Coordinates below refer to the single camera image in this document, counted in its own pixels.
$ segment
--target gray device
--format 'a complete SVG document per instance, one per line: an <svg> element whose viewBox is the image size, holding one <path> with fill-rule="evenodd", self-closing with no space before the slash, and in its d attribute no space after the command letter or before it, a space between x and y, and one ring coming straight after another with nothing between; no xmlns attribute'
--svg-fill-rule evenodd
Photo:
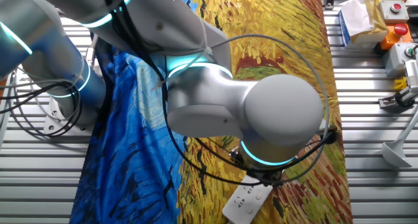
<svg viewBox="0 0 418 224"><path fill-rule="evenodd" d="M382 0L378 9L386 24L405 24L410 19L405 2L401 0Z"/></svg>
<svg viewBox="0 0 418 224"><path fill-rule="evenodd" d="M383 56L386 75L388 77L400 78L405 76L405 62L412 60L412 49L417 44L398 43Z"/></svg>

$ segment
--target red button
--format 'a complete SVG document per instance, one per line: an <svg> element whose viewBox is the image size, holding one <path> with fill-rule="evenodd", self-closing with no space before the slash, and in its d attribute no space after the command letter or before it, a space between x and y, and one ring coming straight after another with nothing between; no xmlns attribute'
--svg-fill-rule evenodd
<svg viewBox="0 0 418 224"><path fill-rule="evenodd" d="M400 4L394 4L393 8L396 9L396 10L401 10L402 6L400 6Z"/></svg>
<svg viewBox="0 0 418 224"><path fill-rule="evenodd" d="M402 10L402 6L400 4L394 4L391 7L391 11L395 14L399 13Z"/></svg>
<svg viewBox="0 0 418 224"><path fill-rule="evenodd" d="M408 28L405 24L396 24L393 28L396 35L402 36L408 34Z"/></svg>

